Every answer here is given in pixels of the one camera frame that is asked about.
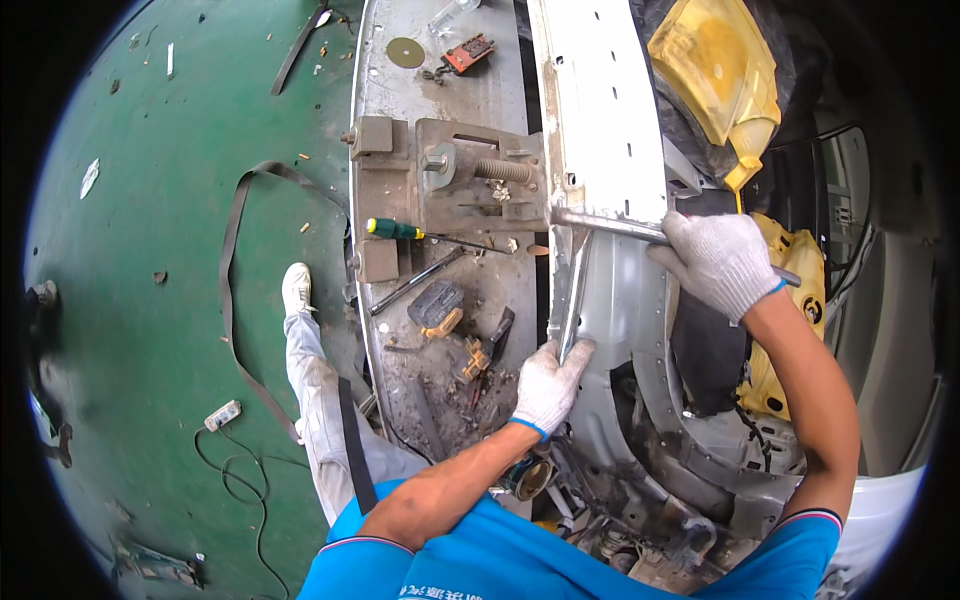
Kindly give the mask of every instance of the concrete floor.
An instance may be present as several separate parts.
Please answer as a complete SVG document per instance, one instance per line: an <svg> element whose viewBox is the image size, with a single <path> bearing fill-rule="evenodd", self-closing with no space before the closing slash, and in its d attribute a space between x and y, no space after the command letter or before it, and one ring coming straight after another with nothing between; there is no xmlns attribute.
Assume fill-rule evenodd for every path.
<svg viewBox="0 0 960 600"><path fill-rule="evenodd" d="M361 6L336 8L358 20ZM120 588L128 597L283 597L254 552L260 509L228 496L196 456L192 436L207 415L237 398L243 414L230 426L233 437L259 454L305 463L220 340L217 264L233 189L261 160L297 161L301 173L346 204L347 151L339 137L348 128L353 63L340 56L356 43L347 25L334 17L315 31L283 93L270 95L315 8L295 0L155 1L81 81L49 148L24 273L28 285L53 279L62 301L60 348L41 372L73 426L73 467L51 469L100 548L109 551L109 536L126 536L181 559L205 555L205 592L127 574ZM176 73L168 81L170 41ZM316 76L315 63L323 65ZM119 88L111 94L113 80ZM81 200L81 179L95 158L100 176ZM310 229L301 234L306 222ZM338 209L289 181L253 182L233 268L236 343L293 419L279 288L292 262L313 268L327 354L358 394L365 387L352 369L355 342L341 295L345 225ZM162 285L153 282L155 271L168 273ZM237 450L219 436L201 444L215 463ZM252 461L235 468L262 486ZM327 524L308 472L277 461L267 461L266 470L262 553L293 596Z"/></svg>

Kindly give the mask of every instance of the green screwdriver handle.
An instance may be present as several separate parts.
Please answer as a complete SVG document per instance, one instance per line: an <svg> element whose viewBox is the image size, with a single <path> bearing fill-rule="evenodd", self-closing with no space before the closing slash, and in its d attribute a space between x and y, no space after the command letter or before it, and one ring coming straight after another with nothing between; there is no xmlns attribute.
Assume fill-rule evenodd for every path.
<svg viewBox="0 0 960 600"><path fill-rule="evenodd" d="M420 228L393 219L367 219L367 233L391 240L419 240L423 238Z"/></svg>

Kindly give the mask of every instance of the white work glove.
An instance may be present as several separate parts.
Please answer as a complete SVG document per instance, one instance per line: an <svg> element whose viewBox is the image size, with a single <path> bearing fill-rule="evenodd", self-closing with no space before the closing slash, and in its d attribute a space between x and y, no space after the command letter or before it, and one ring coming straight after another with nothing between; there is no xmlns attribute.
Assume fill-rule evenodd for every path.
<svg viewBox="0 0 960 600"><path fill-rule="evenodd" d="M549 438L573 407L580 375L595 349L590 340L577 342L561 367L557 363L557 343L541 346L520 369L516 410L510 420L533 427L544 440Z"/></svg>
<svg viewBox="0 0 960 600"><path fill-rule="evenodd" d="M747 215L690 217L670 211L660 228L667 246L647 247L683 288L740 323L758 300L783 285L770 267L760 229Z"/></svg>

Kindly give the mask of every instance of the blue polo shirt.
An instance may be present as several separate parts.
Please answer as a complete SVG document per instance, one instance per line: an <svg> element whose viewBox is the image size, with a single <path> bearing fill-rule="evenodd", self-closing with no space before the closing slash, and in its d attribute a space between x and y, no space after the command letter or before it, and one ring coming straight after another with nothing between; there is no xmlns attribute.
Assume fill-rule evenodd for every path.
<svg viewBox="0 0 960 600"><path fill-rule="evenodd" d="M384 498L402 481L378 484ZM420 552L380 538L358 537L354 498L314 559L299 599L679 597L630 579L539 526L504 510L489 495L445 536ZM813 598L840 539L840 519L803 511L785 519L719 581L695 592L709 600Z"/></svg>

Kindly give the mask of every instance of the gray work pants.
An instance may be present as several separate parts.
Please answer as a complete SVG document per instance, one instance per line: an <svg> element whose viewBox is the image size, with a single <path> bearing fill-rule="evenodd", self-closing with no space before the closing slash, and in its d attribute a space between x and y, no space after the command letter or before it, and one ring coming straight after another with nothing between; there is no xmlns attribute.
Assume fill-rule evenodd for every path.
<svg viewBox="0 0 960 600"><path fill-rule="evenodd" d="M326 362L320 345L320 327L310 313L300 312L283 321L287 336L287 378L300 405L297 432L306 448L313 485L332 527L337 516L356 495L350 479L344 423L337 392L337 372ZM360 442L374 484L406 479L426 461L373 433L370 424L353 406Z"/></svg>

